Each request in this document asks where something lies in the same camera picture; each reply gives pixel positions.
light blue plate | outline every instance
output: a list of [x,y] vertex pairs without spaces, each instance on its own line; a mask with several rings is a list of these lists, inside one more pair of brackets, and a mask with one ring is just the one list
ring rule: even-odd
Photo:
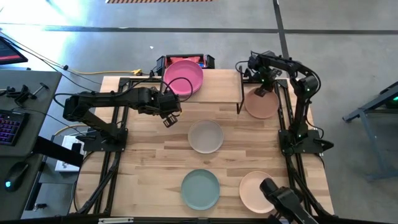
[[181,185],[182,200],[192,209],[206,210],[215,205],[220,197],[217,177],[205,169],[187,174]]

gray floor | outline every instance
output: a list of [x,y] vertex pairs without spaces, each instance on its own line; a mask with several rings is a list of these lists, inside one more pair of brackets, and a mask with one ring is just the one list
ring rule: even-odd
[[[0,22],[93,27],[277,28],[271,0],[127,5],[94,0],[51,1],[52,5],[37,2],[19,7],[12,1],[6,2]],[[279,3],[286,29],[398,29],[395,12],[398,1],[394,0],[280,0]],[[1,28],[46,57],[83,71],[142,68],[148,72],[161,55],[196,52],[214,56],[218,68],[233,68],[238,60],[248,58],[250,50],[281,53],[278,34],[43,32],[37,26],[6,24]],[[343,218],[396,223],[398,178],[366,181],[366,174],[379,172],[375,155],[359,120],[346,124],[341,117],[398,80],[398,35],[287,35],[286,39],[289,55],[316,71],[322,80],[312,110],[315,124],[326,131],[325,139],[335,143],[325,153],[335,213]],[[29,59],[27,65],[18,66],[51,69],[35,58]],[[97,82],[102,79],[87,77]],[[99,85],[70,78],[99,90]],[[78,91],[83,90],[64,78],[58,88],[59,93]],[[55,104],[50,114],[62,118],[62,111]],[[396,136],[398,119],[372,117],[371,122],[380,136],[378,141],[383,143],[384,155],[391,164],[396,163],[397,147],[391,139]],[[49,138],[62,127],[47,118],[40,134]],[[65,187],[59,190],[63,195],[70,191]]]

rgb keyboard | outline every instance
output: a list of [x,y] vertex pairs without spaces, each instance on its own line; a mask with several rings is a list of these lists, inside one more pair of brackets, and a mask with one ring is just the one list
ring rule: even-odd
[[0,110],[0,144],[15,146],[29,113]]

